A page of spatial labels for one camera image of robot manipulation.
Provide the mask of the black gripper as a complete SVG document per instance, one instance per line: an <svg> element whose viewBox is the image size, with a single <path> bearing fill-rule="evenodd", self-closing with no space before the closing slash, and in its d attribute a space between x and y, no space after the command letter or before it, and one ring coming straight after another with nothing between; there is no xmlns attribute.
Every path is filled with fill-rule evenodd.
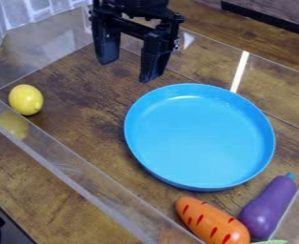
<svg viewBox="0 0 299 244"><path fill-rule="evenodd" d="M158 20L154 29L137 24L133 18ZM169 9L169 0L93 0L90 10L95 59L107 65L119 58L121 33L143 38L139 81L147 83L162 75L171 50L163 38L177 38L183 17Z"/></svg>

